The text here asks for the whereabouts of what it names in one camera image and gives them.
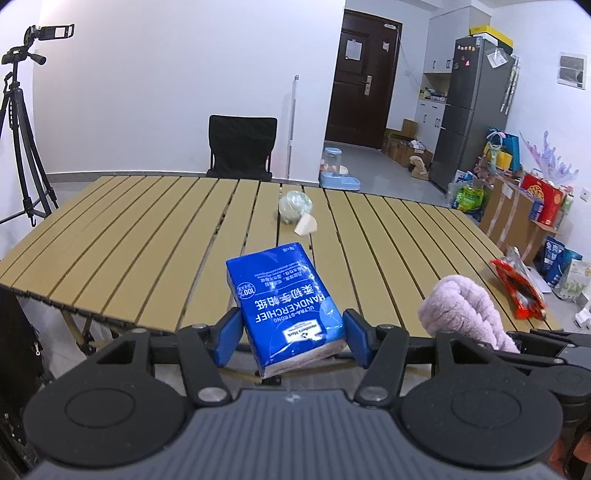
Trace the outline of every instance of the refrigerator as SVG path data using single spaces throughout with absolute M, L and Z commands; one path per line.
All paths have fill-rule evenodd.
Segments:
M 456 40 L 452 76 L 429 180 L 443 190 L 456 170 L 471 170 L 482 155 L 489 127 L 504 130 L 501 105 L 514 59 L 493 68 L 487 54 L 495 45 L 480 37 Z

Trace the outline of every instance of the metal pole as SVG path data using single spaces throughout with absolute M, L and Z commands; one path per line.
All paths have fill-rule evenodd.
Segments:
M 291 150 L 293 148 L 293 141 L 294 141 L 294 125 L 296 122 L 296 94 L 297 94 L 297 82 L 300 80 L 300 76 L 296 75 L 294 77 L 293 86 L 291 88 L 291 119 L 290 119 L 290 138 L 287 142 L 287 169 L 285 171 L 285 178 L 287 180 L 290 179 L 290 169 L 291 169 Z

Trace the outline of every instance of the pink towel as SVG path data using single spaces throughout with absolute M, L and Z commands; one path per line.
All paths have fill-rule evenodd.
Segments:
M 461 275 L 442 278 L 418 310 L 429 335 L 453 330 L 475 342 L 490 343 L 495 350 L 519 353 L 503 330 L 501 317 L 486 290 Z

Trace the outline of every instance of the table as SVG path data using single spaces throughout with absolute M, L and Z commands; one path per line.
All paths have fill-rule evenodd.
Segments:
M 282 193 L 303 190 L 318 231 L 278 221 Z M 490 294 L 506 330 L 560 329 L 517 320 L 490 260 L 501 251 L 457 210 L 381 196 L 254 180 L 102 177 L 41 222 L 2 261 L 0 284 L 59 308 L 80 345 L 98 320 L 174 332 L 214 324 L 233 299 L 225 261 L 301 243 L 339 310 L 427 336 L 417 309 L 460 274 Z M 80 332 L 72 313 L 87 318 Z

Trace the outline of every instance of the red gift box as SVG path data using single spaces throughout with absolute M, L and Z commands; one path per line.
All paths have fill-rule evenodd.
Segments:
M 535 198 L 544 203 L 544 207 L 538 217 L 539 223 L 553 226 L 556 220 L 556 214 L 564 200 L 564 192 L 553 187 L 543 179 L 526 173 L 521 183 L 521 188 L 530 192 Z

